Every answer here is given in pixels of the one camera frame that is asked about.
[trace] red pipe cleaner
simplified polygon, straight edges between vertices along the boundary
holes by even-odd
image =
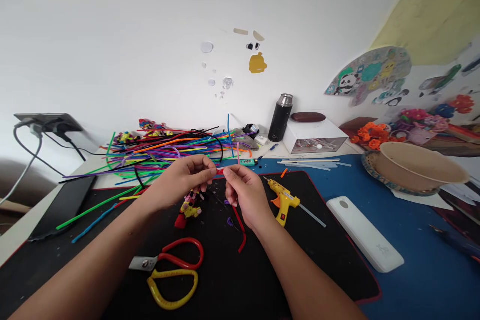
[[[245,247],[245,243],[247,242],[247,234],[245,233],[244,223],[242,222],[242,219],[240,218],[240,215],[239,215],[239,212],[237,211],[237,208],[235,206],[232,206],[232,208],[233,208],[233,211],[235,212],[236,219],[240,223],[241,231],[243,232],[243,242],[241,243],[240,248],[238,249],[238,253],[241,254],[242,250]]]

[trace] black phone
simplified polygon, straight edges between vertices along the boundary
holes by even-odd
[[[28,241],[42,241],[63,234],[69,230],[75,223],[60,230],[57,230],[56,227],[73,219],[79,214],[79,210],[96,179],[96,176],[82,177],[63,185],[60,192],[45,212],[45,215],[43,215],[40,222],[31,233]]]

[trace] black thermos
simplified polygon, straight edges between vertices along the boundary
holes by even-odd
[[[275,113],[271,120],[270,132],[268,133],[268,139],[270,141],[278,143],[284,138],[290,113],[292,112],[293,100],[293,95],[282,94],[277,101]]]

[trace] yellow scissors handle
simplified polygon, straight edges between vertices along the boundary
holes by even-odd
[[[178,301],[165,300],[162,294],[160,294],[159,288],[157,287],[157,284],[155,283],[154,279],[165,279],[165,278],[171,278],[171,277],[183,276],[183,275],[193,275],[193,287],[191,288],[190,292],[183,299],[180,299]],[[186,270],[186,269],[178,269],[178,270],[162,271],[162,272],[158,272],[157,270],[154,270],[151,276],[146,280],[146,282],[148,283],[148,286],[150,286],[151,294],[153,295],[153,298],[155,299],[159,307],[165,310],[177,310],[181,308],[183,305],[185,305],[186,303],[188,303],[192,298],[192,296],[194,295],[195,290],[197,290],[197,286],[199,284],[199,275],[194,270]]]

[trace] yellow glue gun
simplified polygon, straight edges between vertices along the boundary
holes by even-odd
[[[270,189],[272,189],[278,195],[275,200],[272,200],[272,203],[277,208],[280,208],[276,219],[280,225],[285,227],[285,224],[287,223],[287,215],[289,214],[289,208],[296,208],[298,205],[300,205],[300,199],[296,196],[293,197],[290,194],[290,191],[288,191],[275,180],[267,179],[266,177],[263,178],[268,181],[268,186],[270,186]]]

